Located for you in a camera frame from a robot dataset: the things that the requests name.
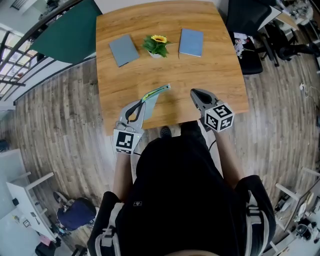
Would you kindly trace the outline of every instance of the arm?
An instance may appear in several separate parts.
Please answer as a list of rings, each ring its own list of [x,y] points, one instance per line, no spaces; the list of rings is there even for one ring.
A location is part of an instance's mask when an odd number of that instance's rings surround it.
[[[124,202],[133,186],[131,174],[131,156],[129,154],[117,154],[113,193]]]
[[[214,132],[214,136],[219,151],[223,178],[231,187],[235,188],[238,182],[245,177],[240,160],[225,131]]]

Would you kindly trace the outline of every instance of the teal curtain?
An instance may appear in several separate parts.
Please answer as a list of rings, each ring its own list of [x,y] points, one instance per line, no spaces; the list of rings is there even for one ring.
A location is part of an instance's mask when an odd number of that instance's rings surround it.
[[[83,0],[49,25],[31,49],[76,64],[96,51],[96,20],[101,14],[94,0]]]

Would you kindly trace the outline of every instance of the wooden floor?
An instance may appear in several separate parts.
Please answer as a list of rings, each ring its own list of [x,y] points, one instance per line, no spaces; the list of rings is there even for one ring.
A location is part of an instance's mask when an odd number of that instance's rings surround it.
[[[303,192],[314,177],[301,167],[315,168],[319,131],[317,110],[311,96],[299,89],[320,89],[312,56],[302,55],[275,68],[267,59],[263,73],[245,77],[250,111],[238,114],[230,139],[248,175],[257,174],[277,203],[277,182]],[[311,95],[318,102],[317,90]],[[112,137],[104,131],[96,61],[68,69],[37,86],[17,101],[16,111],[0,123],[0,139],[12,149],[20,148],[31,180],[49,172],[54,177],[36,188],[36,194],[52,215],[58,209],[53,191],[70,198],[87,197],[99,205],[103,193],[112,188],[116,156]],[[179,134],[179,127],[172,127]],[[138,151],[158,137],[159,129],[145,132]],[[132,169],[138,160],[133,156]],[[73,248],[85,244],[90,230],[82,228],[66,238]]]

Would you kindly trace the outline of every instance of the black and white marker cube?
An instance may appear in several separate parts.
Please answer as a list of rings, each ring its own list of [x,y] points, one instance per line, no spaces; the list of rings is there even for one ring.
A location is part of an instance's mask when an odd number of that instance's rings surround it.
[[[140,133],[134,133],[125,130],[113,130],[113,145],[118,153],[132,155],[142,137]]]
[[[234,123],[235,113],[227,103],[222,103],[205,111],[205,124],[216,132],[221,132]]]

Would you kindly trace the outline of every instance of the backpack strap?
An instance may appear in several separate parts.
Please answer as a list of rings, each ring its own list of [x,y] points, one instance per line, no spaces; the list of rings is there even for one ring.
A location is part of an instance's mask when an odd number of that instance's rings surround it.
[[[246,203],[246,245],[245,245],[245,256],[256,256],[252,255],[253,246],[261,246],[260,252],[257,256],[261,255],[268,245],[269,239],[269,221],[264,213],[258,207],[257,200],[255,199],[252,192],[249,190],[249,203]],[[263,244],[255,244],[255,234],[253,232],[253,225],[263,225]]]
[[[116,218],[123,206],[124,204],[122,202],[117,202],[114,205],[114,208],[110,214],[108,227],[104,228],[103,233],[98,235],[95,239],[95,251],[97,256],[102,256],[100,246],[113,246],[115,256],[121,255],[118,235],[116,232],[114,232],[114,229],[116,228]]]

